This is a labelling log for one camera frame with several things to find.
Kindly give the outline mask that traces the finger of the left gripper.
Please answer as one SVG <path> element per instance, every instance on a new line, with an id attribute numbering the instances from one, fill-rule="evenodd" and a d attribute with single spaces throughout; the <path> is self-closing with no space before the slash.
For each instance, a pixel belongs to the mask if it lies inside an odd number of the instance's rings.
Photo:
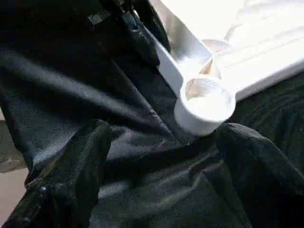
<path id="1" fill-rule="evenodd" d="M 145 27 L 157 38 L 157 40 L 170 53 L 171 46 L 167 33 L 154 7 L 148 0 L 137 1 L 137 13 Z"/>
<path id="2" fill-rule="evenodd" d="M 155 43 L 150 37 L 138 16 L 131 10 L 120 15 L 129 44 L 135 52 L 150 66 L 160 64 Z"/>

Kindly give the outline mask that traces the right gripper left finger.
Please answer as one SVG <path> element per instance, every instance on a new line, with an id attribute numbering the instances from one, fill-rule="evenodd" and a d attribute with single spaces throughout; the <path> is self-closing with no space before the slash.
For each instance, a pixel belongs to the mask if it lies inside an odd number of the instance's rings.
<path id="1" fill-rule="evenodd" d="M 26 187 L 6 228 L 86 228 L 98 201 L 111 129 L 91 120 L 68 141 L 62 154 Z"/>

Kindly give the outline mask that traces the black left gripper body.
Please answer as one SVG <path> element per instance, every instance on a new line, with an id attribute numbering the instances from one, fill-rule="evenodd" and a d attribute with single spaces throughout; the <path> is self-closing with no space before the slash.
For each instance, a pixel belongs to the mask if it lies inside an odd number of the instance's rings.
<path id="1" fill-rule="evenodd" d="M 86 23 L 95 26 L 108 18 L 121 20 L 130 27 L 138 26 L 131 0 L 86 0 Z"/>

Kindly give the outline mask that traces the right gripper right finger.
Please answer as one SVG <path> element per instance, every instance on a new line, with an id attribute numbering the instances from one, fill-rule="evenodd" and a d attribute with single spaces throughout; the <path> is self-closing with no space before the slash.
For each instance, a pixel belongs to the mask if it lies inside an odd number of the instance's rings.
<path id="1" fill-rule="evenodd" d="M 224 123 L 215 141 L 252 227 L 304 226 L 304 177 L 270 139 Z"/>

